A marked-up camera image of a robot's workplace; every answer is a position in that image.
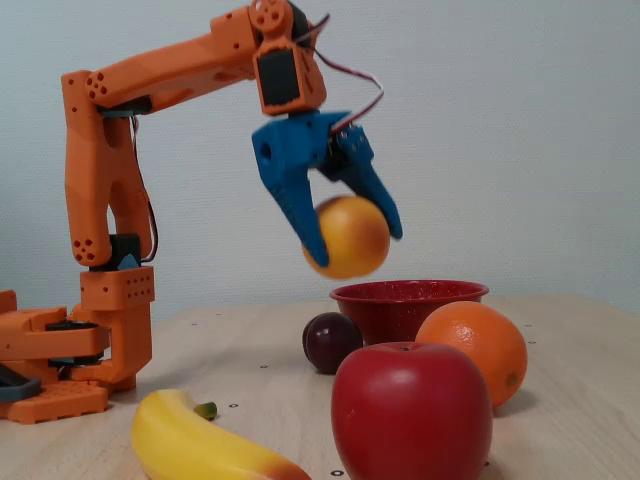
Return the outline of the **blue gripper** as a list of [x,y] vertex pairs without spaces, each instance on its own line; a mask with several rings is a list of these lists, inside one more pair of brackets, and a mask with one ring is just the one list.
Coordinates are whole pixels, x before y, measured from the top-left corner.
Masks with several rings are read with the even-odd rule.
[[320,110],[290,114],[267,122],[251,136],[262,182],[320,267],[328,266],[329,254],[313,206],[307,169],[324,157],[319,171],[329,181],[343,182],[356,195],[371,201],[382,212],[391,236],[396,240],[403,236],[397,206],[374,170],[374,152],[363,128],[351,125],[330,136],[332,127],[349,114]]

